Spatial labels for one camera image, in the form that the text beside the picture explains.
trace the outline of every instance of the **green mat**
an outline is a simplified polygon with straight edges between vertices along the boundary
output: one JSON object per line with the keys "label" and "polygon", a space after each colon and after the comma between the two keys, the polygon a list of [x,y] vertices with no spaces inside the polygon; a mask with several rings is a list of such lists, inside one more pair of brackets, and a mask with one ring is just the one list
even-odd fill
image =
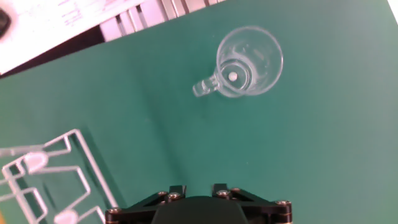
{"label": "green mat", "polygon": [[[195,98],[222,38],[279,41],[276,86]],[[395,223],[398,25],[387,1],[235,1],[0,80],[2,147],[78,128],[121,207],[226,182],[293,202],[295,223]]]}

